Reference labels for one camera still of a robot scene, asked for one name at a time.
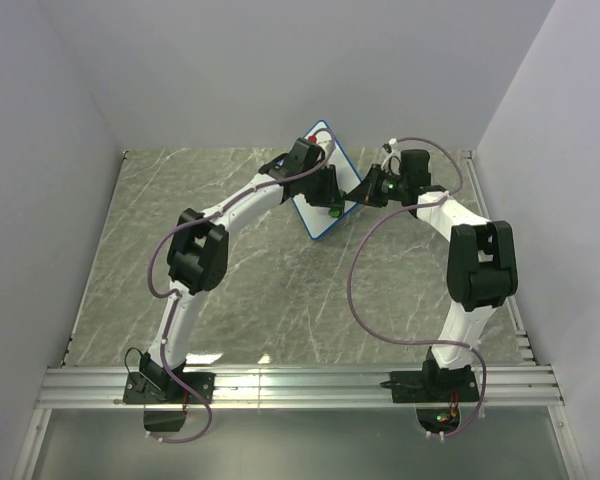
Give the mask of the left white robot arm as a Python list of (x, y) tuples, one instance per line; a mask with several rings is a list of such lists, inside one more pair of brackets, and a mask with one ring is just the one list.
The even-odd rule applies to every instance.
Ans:
[(336, 142), (328, 129), (318, 133), (323, 137), (299, 138), (290, 151), (262, 165), (232, 197), (201, 212), (183, 211), (177, 226), (158, 243), (158, 248), (170, 244), (166, 255), (169, 290), (160, 293), (155, 288), (156, 254), (149, 261), (147, 283), (150, 293), (165, 298), (167, 304), (158, 333), (139, 365), (147, 390), (158, 401), (170, 402), (185, 388), (182, 370), (187, 341), (208, 293), (227, 272), (231, 238), (297, 195), (338, 214), (344, 212), (337, 170), (329, 163)]

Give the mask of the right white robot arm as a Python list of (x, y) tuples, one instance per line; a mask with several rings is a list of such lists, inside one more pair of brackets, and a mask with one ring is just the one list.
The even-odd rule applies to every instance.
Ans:
[(396, 172), (372, 165), (347, 198), (377, 208), (398, 202), (449, 246), (446, 286), (451, 304), (445, 323), (420, 372), (391, 374), (386, 385), (395, 402), (473, 402), (480, 397), (471, 370), (473, 351), (487, 321), (518, 287), (513, 231), (508, 222), (473, 213), (433, 184), (429, 160), (424, 150), (404, 150)]

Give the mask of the green whiteboard eraser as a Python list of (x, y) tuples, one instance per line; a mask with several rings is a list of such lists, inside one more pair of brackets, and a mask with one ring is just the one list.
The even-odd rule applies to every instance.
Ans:
[(339, 219), (344, 215), (344, 210), (340, 207), (332, 207), (329, 209), (329, 216), (334, 219)]

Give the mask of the blue framed whiteboard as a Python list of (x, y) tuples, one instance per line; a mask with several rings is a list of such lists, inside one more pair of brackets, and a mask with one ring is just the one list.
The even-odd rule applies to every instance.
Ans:
[[(339, 189), (348, 193), (361, 183), (362, 177), (338, 139), (336, 137), (330, 139), (329, 135), (324, 132), (324, 129), (330, 129), (330, 125), (325, 120), (318, 120), (306, 132), (305, 137), (309, 139), (315, 136), (321, 146), (331, 147), (332, 153), (329, 158), (329, 164), (334, 165), (336, 168)], [(355, 202), (346, 201), (342, 215), (336, 218), (331, 215), (330, 210), (326, 207), (310, 206), (303, 195), (295, 196), (292, 202), (312, 240), (319, 240), (324, 237), (336, 224), (343, 221), (346, 216), (358, 207)]]

